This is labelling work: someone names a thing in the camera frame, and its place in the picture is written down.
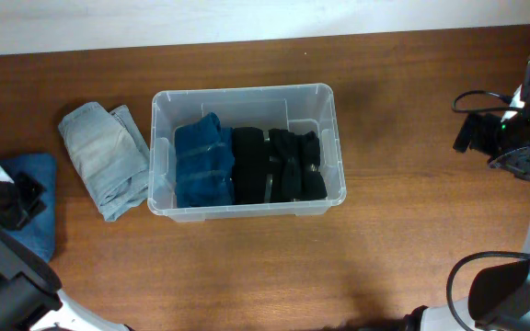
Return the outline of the dark taped garment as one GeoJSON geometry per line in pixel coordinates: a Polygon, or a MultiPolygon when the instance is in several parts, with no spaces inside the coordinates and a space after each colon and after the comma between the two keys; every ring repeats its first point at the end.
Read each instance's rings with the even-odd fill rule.
{"type": "Polygon", "coordinates": [[[269,130],[271,202],[323,200],[328,196],[321,166],[320,141],[310,131],[269,130]]]}

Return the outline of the light blue jeans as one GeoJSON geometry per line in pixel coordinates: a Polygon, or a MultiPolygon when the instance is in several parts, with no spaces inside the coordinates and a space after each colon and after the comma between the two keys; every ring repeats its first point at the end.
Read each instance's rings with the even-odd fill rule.
{"type": "Polygon", "coordinates": [[[107,111],[88,102],[65,115],[58,130],[106,222],[146,200],[150,151],[127,106],[107,111]]]}

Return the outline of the teal taped shirt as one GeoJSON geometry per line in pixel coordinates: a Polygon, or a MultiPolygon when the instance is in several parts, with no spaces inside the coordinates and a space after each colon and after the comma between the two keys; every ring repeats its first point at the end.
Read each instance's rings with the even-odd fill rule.
{"type": "Polygon", "coordinates": [[[232,129],[210,112],[175,131],[176,199],[179,208],[231,205],[235,200],[232,129]]]}

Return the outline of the dark blue jeans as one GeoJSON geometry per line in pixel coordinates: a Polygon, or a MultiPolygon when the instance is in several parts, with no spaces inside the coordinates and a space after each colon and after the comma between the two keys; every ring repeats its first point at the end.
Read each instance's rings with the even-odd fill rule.
{"type": "Polygon", "coordinates": [[[0,159],[0,166],[11,176],[26,174],[43,187],[35,207],[37,214],[20,230],[6,233],[31,252],[50,262],[55,251],[55,190],[57,163],[51,154],[20,154],[0,159]]]}

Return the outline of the black taped garment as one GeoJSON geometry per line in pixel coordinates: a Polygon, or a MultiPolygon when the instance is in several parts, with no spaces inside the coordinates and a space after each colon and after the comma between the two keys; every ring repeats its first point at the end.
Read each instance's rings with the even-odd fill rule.
{"type": "Polygon", "coordinates": [[[270,153],[263,130],[254,127],[232,131],[235,164],[232,180],[235,204],[260,204],[266,201],[270,153]]]}

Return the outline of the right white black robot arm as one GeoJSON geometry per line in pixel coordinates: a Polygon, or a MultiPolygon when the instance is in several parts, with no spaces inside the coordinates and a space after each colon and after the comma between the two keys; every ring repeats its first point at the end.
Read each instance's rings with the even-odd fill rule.
{"type": "MultiPolygon", "coordinates": [[[[523,83],[499,99],[500,107],[466,110],[453,147],[479,151],[491,168],[530,181],[530,56],[523,83]]],[[[389,329],[530,330],[530,224],[521,251],[484,251],[459,260],[445,296],[444,306],[420,306],[389,329]]]]}

